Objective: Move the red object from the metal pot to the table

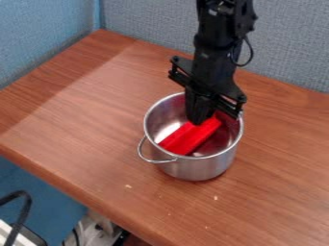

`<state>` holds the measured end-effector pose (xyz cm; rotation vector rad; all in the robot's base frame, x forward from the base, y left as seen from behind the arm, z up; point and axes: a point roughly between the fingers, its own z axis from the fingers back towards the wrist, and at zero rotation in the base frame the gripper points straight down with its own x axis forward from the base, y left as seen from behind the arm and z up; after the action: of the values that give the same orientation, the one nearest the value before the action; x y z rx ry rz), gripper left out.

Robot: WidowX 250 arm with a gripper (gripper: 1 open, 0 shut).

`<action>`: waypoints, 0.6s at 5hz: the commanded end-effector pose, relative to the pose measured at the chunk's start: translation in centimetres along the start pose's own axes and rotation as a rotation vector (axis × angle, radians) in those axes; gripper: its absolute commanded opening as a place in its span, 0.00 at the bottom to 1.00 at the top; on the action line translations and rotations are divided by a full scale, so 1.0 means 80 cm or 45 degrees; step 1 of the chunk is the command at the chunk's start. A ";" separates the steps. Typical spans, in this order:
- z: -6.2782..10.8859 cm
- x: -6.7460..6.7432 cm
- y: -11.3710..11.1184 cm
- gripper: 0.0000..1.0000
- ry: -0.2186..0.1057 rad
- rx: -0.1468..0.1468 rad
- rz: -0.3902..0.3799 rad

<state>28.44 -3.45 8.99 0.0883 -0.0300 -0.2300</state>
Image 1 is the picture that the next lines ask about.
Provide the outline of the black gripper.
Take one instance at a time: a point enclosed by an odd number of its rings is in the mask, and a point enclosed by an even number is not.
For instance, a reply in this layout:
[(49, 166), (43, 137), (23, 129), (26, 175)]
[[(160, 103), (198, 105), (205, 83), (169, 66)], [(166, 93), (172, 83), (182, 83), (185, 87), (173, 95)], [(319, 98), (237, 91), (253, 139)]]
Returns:
[(248, 96), (235, 82), (237, 59), (241, 47), (197, 52), (194, 59), (174, 56), (169, 78), (185, 88), (186, 117), (193, 124), (201, 124), (220, 110), (239, 118), (248, 102)]

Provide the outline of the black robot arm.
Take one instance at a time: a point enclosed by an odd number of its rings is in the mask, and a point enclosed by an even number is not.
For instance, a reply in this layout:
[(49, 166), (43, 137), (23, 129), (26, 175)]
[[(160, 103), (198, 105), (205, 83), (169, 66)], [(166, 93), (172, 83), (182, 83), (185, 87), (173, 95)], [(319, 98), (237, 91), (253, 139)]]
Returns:
[(174, 56), (169, 78), (185, 88), (185, 113), (201, 125), (216, 111), (239, 118), (248, 96), (235, 82), (255, 56), (248, 33), (259, 16), (253, 0), (197, 0), (198, 31), (192, 60)]

